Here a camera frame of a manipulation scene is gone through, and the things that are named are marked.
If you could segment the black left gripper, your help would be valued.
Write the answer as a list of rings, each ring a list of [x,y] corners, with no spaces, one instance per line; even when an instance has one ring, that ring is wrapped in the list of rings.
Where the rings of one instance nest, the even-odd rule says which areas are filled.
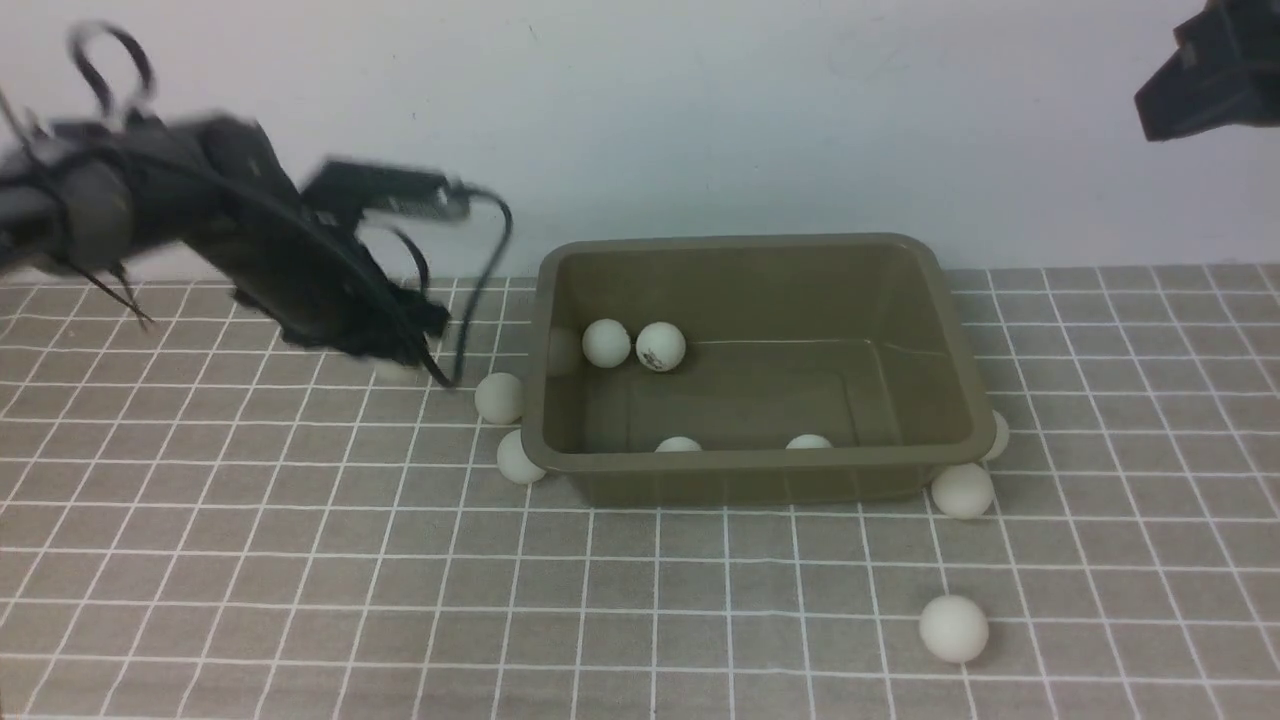
[[[422,251],[403,231],[389,231],[410,251],[417,284],[393,282],[358,240],[348,246],[358,264],[387,287],[388,304],[371,297],[348,266],[305,255],[305,241],[271,241],[244,229],[232,232],[233,297],[276,322],[288,345],[402,366],[435,366],[428,341],[444,334],[451,313],[426,295],[430,273]]]

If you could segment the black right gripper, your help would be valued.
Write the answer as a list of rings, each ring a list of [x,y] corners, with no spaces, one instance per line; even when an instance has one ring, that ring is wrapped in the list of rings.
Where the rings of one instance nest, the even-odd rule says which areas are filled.
[[[1277,1],[1207,1],[1174,37],[1175,53],[1135,94],[1147,141],[1279,126]]]

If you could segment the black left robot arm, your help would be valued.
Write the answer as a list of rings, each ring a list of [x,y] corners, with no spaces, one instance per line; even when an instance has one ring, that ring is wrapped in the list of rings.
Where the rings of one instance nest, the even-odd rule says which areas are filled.
[[[3,159],[3,270],[119,275],[179,242],[287,343],[425,366],[448,309],[392,281],[356,231],[370,210],[454,219],[444,187],[434,170],[342,156],[296,184],[265,131],[228,115],[60,123]]]

